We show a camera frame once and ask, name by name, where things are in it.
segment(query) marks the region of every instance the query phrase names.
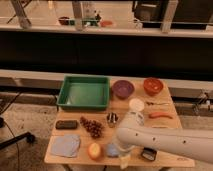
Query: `bowl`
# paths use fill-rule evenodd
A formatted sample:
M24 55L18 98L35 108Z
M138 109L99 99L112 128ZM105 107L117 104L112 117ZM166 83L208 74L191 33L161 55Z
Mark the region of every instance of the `bowl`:
M126 80L118 80L112 86L113 93L120 99L128 98L134 90L133 84Z
M149 77L144 80L143 87L149 96L155 96L162 91L163 83L157 78Z
M113 25L113 22L110 20L103 20L103 21L100 21L100 25L101 27L110 27Z
M69 19L69 17L60 17L58 21L61 25L69 25Z

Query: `orange object on counter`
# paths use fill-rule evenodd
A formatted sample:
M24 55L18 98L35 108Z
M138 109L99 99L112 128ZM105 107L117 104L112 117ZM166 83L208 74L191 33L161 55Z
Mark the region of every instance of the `orange object on counter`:
M144 80L143 87L148 95L155 96L163 89L163 83L157 78L149 77Z
M113 22L110 20L103 20L103 21L100 21L100 24L101 24L101 27L107 27L107 26L112 26Z
M88 155L92 160L97 160L102 155L101 146L98 143L92 143L87 149Z
M149 114L149 118L151 119L155 119L159 117L166 117L169 119L173 119L173 117L169 113L165 113L165 112L153 112Z

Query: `cable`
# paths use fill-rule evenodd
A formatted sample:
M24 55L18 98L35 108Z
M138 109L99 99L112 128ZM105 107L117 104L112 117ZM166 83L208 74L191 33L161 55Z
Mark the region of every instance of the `cable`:
M3 109L0 111L0 115L2 115L14 102L15 100L21 95L21 92L19 92L13 100L10 101L10 103Z
M15 138L15 134L13 133L12 129L9 127L9 125L4 121L5 125L8 127L9 131L13 135L13 138ZM17 153L18 153L18 163L17 163L17 171L20 171L20 152L19 152L19 145L16 142L16 147L17 147Z

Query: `plastic tray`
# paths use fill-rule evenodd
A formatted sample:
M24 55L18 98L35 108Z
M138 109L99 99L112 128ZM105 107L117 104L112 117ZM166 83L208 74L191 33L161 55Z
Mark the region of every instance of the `plastic tray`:
M106 109L109 103L107 77L66 76L57 105L62 109Z

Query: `bunch of grapes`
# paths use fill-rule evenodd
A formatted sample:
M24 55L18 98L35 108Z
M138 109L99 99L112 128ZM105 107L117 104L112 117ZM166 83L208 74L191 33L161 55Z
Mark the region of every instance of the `bunch of grapes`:
M101 137L103 125L100 122L88 120L82 116L80 118L80 124L90 133L92 138Z

